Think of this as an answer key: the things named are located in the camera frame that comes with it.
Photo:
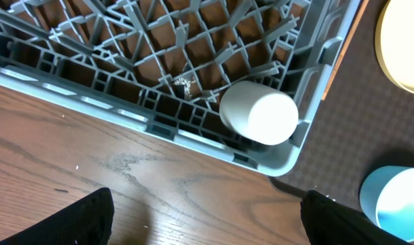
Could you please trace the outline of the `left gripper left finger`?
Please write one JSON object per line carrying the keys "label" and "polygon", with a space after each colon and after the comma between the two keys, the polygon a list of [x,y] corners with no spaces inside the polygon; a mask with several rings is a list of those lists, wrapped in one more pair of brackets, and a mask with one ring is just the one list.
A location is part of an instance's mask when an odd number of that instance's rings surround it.
{"label": "left gripper left finger", "polygon": [[100,188],[0,245],[106,245],[113,218],[111,191]]}

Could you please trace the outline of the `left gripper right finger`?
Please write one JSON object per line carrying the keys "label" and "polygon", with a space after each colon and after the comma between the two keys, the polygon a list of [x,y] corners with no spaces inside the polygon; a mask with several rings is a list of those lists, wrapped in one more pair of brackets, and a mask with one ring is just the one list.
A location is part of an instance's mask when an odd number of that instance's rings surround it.
{"label": "left gripper right finger", "polygon": [[399,245],[406,242],[372,224],[363,213],[311,190],[300,202],[300,217],[312,245]]}

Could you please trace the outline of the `white cup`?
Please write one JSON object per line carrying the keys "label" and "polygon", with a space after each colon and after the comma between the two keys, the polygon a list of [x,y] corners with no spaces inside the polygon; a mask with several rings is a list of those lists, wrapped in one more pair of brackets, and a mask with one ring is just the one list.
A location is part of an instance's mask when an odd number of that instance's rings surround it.
{"label": "white cup", "polygon": [[219,111],[231,131],[269,146],[286,141],[298,125],[298,108],[289,95],[250,81],[226,90]]}

